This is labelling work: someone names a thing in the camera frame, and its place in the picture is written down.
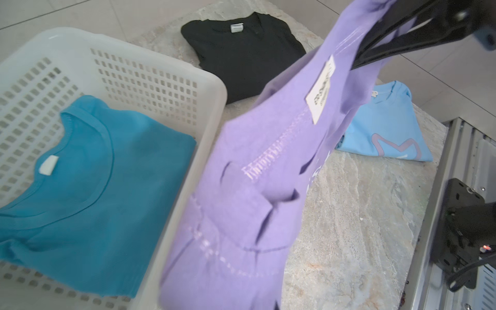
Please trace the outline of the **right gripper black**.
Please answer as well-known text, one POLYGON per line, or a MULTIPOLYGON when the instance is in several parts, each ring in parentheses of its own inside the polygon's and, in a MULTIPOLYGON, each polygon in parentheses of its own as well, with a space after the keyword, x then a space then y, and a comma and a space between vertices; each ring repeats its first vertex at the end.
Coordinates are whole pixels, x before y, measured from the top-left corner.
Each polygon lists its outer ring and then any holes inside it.
POLYGON ((495 50, 495 1, 396 1, 366 34, 351 68, 468 36, 495 50))

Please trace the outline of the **light blue t-shirt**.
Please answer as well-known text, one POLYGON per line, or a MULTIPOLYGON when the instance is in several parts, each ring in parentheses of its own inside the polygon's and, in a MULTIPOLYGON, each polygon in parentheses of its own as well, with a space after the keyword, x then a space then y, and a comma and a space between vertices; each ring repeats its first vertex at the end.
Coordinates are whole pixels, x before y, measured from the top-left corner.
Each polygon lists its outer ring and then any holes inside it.
POLYGON ((336 150, 401 160, 433 160, 417 121, 412 94, 400 81, 374 87, 371 100, 359 108, 336 150))

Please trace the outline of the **black t-shirt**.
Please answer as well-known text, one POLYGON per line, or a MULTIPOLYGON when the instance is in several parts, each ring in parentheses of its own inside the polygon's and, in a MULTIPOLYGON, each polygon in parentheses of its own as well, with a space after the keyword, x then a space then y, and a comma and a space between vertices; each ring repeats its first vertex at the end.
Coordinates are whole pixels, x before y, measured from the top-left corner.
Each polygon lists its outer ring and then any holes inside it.
POLYGON ((227 21, 190 21, 181 34, 200 67, 222 80, 228 104, 261 94, 306 54, 286 22, 258 12, 227 21))

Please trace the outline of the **purple Persist t-shirt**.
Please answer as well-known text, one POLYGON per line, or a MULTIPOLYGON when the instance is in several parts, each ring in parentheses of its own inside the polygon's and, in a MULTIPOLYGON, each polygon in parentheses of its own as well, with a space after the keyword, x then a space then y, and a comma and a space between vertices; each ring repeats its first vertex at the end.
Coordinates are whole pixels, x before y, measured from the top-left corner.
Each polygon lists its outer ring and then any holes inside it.
POLYGON ((279 309, 307 191, 384 61, 353 68, 392 1, 354 1, 316 49, 228 121, 185 208, 160 280, 164 309, 279 309))

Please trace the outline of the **teal t-shirt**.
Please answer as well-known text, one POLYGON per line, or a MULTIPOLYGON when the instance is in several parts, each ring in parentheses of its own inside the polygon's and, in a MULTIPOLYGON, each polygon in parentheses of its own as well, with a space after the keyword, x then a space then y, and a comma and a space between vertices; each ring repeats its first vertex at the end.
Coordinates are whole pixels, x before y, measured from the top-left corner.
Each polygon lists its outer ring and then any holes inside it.
POLYGON ((77 291, 134 298, 195 139, 93 96, 60 116, 63 138, 1 209, 1 259, 77 291))

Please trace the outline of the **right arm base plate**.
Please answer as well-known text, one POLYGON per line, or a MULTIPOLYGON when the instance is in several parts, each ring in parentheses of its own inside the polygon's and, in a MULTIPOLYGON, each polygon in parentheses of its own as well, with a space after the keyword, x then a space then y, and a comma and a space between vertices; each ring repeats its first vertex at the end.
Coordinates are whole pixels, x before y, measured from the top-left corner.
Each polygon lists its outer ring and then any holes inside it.
POLYGON ((475 289, 478 268, 495 265, 495 203, 457 178, 444 192, 431 261, 444 271, 451 292, 475 289))

